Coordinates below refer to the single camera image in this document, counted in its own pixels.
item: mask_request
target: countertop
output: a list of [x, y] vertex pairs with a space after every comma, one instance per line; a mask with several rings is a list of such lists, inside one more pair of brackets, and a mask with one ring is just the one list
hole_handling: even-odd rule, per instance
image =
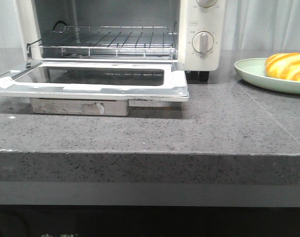
[[[0, 97], [0, 182], [298, 185], [300, 95], [233, 67], [271, 54], [222, 51], [188, 102], [130, 102], [128, 117], [36, 115], [28, 99]], [[22, 62], [0, 49], [0, 73]]]

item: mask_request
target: wire rack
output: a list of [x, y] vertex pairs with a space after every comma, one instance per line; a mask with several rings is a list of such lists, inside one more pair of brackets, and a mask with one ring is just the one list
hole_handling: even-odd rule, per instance
[[66, 26], [28, 44], [42, 48], [44, 57], [123, 57], [172, 59], [175, 34], [167, 27]]

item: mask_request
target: oven dial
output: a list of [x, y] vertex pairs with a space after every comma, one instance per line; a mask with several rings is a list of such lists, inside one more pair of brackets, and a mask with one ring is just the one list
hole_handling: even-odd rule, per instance
[[214, 38], [208, 32], [199, 32], [193, 39], [193, 48], [199, 53], [207, 53], [214, 45]]
[[213, 6], [217, 0], [196, 0], [198, 2], [199, 5], [203, 6], [203, 7], [210, 7]]

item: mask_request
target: light green plate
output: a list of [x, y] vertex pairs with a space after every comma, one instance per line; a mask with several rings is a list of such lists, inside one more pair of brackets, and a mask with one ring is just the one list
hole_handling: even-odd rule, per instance
[[265, 75], [266, 58], [250, 58], [235, 62], [237, 74], [250, 84], [280, 92], [300, 94], [300, 81], [270, 78]]

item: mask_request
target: pastry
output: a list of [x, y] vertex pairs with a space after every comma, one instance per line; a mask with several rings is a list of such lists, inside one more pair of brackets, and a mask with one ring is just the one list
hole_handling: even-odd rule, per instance
[[300, 81], [300, 53], [277, 53], [265, 61], [268, 77]]

